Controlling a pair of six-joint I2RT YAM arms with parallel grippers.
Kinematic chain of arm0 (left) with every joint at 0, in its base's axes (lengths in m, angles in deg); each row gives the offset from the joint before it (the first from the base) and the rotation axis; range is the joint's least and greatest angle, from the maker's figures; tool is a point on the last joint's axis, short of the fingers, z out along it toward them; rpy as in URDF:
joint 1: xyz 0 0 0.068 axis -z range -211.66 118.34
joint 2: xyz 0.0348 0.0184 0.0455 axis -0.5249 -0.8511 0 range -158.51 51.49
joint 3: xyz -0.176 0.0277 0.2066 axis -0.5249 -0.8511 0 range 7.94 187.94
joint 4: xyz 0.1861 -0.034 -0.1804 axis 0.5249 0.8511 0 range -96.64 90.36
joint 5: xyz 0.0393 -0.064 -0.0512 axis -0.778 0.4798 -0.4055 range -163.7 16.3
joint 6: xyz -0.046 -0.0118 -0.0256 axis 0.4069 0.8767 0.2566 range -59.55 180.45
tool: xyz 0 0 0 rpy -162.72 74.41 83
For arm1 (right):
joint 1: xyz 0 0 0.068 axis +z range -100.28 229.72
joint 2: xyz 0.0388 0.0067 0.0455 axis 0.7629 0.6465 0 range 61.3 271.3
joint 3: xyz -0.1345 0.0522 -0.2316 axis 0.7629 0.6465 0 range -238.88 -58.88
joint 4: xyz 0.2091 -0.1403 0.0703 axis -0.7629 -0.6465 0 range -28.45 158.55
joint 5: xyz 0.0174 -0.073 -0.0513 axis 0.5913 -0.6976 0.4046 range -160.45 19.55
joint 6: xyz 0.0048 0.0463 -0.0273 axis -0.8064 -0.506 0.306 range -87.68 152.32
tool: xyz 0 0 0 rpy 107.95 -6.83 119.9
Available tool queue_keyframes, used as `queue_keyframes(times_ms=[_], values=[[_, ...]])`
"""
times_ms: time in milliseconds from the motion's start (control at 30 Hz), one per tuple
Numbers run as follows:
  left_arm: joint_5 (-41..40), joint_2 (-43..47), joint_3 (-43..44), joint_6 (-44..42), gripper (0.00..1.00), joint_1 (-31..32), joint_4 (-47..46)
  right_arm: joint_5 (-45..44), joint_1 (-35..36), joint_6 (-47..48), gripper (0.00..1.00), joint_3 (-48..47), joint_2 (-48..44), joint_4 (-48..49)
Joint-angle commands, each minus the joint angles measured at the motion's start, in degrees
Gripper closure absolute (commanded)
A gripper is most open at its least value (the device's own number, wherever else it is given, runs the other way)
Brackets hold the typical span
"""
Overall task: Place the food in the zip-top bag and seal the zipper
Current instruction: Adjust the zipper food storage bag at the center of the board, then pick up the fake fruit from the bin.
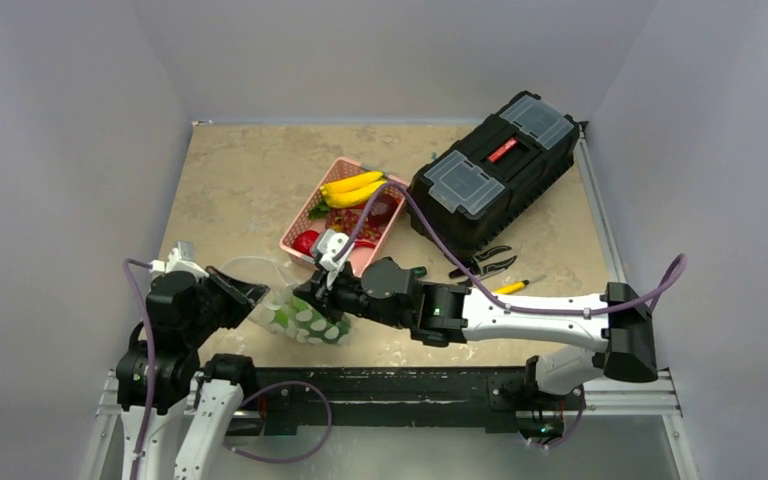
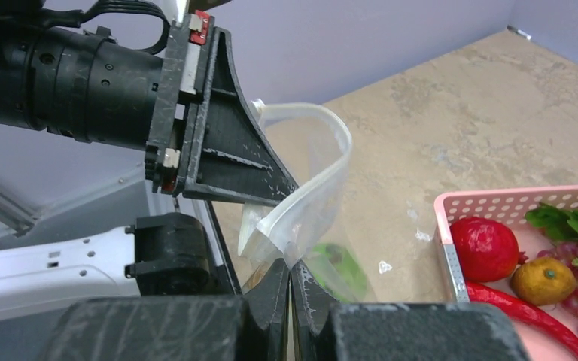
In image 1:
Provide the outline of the clear zip top bag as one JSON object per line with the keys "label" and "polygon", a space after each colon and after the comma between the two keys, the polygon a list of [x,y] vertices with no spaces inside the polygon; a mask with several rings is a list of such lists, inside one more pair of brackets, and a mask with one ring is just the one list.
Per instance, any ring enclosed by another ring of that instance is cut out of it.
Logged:
{"label": "clear zip top bag", "polygon": [[345,345],[352,323],[346,315],[329,320],[309,303],[298,298],[298,282],[278,262],[259,256],[240,256],[218,270],[246,283],[266,285],[269,291],[248,319],[273,334],[306,345]]}

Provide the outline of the pink plastic basket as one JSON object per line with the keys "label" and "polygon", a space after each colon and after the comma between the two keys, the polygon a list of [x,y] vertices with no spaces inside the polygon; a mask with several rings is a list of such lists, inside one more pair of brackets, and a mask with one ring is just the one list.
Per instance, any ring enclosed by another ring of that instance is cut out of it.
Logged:
{"label": "pink plastic basket", "polygon": [[[362,175],[366,171],[367,168],[355,160],[346,157],[334,160],[283,233],[279,241],[281,250],[293,261],[304,266],[312,266],[312,243],[316,234],[333,229],[349,235],[356,226],[365,205],[361,203],[350,208],[334,209],[323,199],[321,187],[327,183]],[[348,261],[355,275],[361,275],[383,251],[383,245],[393,231],[405,204],[403,193],[392,186],[386,188],[376,198],[355,240],[355,246],[348,255]]]}

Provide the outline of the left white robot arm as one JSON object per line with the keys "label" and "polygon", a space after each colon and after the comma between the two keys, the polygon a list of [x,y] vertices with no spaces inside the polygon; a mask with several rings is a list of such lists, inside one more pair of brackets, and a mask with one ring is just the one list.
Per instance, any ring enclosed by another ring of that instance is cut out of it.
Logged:
{"label": "left white robot arm", "polygon": [[207,396],[183,452],[176,449],[199,348],[219,329],[234,329],[269,294],[268,286],[234,279],[212,266],[156,276],[137,297],[141,322],[118,362],[117,402],[125,436],[125,479],[195,479],[208,471],[230,418],[257,399],[253,362],[220,354],[207,365]]}

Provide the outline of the green bell pepper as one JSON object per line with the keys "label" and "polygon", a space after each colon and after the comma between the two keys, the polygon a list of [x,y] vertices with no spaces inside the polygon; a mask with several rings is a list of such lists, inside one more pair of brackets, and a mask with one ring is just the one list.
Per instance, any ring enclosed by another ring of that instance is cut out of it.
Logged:
{"label": "green bell pepper", "polygon": [[291,296],[271,313],[270,323],[282,329],[301,328],[318,318],[318,312],[307,302]]}

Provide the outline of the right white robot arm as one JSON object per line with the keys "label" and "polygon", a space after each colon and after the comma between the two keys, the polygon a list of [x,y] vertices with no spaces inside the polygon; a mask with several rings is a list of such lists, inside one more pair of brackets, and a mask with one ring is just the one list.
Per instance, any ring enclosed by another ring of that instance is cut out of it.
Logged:
{"label": "right white robot arm", "polygon": [[293,293],[329,320],[349,313],[406,329],[425,346],[494,339],[558,343],[560,350],[526,364],[521,392],[536,407],[601,376],[626,383],[659,377],[651,309],[625,283],[578,297],[503,295],[427,282],[385,258],[360,277],[350,266],[338,272],[320,267]]}

